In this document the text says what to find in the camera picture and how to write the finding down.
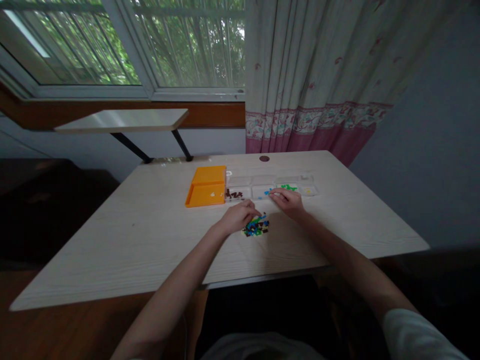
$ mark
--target orange box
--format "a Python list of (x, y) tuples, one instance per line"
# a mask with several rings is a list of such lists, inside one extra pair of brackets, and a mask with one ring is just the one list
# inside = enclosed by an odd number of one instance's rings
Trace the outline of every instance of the orange box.
[(208, 205), (225, 204), (226, 166), (197, 167), (185, 206), (194, 208)]

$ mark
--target white sleeve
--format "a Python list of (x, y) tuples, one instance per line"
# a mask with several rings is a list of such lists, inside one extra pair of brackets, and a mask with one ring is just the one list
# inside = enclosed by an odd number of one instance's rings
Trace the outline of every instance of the white sleeve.
[(468, 360), (427, 319), (410, 310), (387, 312), (383, 333), (392, 360)]

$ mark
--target white wall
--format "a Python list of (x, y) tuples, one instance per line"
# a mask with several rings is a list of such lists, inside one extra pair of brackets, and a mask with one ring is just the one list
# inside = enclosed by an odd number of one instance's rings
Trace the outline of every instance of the white wall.
[[(245, 153), (245, 129), (180, 129), (190, 153), (223, 155)], [(125, 134), (154, 158), (184, 156), (170, 131)], [(0, 158), (62, 158), (82, 169), (105, 169), (122, 182), (141, 162), (110, 134), (64, 135), (24, 130), (0, 117)]]
[(470, 7), (350, 166), (432, 247), (480, 244), (480, 14)]

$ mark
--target window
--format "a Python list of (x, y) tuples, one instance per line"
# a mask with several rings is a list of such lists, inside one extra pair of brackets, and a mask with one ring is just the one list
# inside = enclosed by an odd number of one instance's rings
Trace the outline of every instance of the window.
[(24, 99), (243, 101), (243, 0), (0, 0), (0, 78)]

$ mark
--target window sill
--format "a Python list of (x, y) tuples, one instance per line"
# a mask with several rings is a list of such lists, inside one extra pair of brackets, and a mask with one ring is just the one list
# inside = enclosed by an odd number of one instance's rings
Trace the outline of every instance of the window sill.
[(0, 111), (22, 128), (51, 131), (102, 110), (188, 109), (180, 128), (244, 128), (244, 102), (20, 101), (0, 84)]

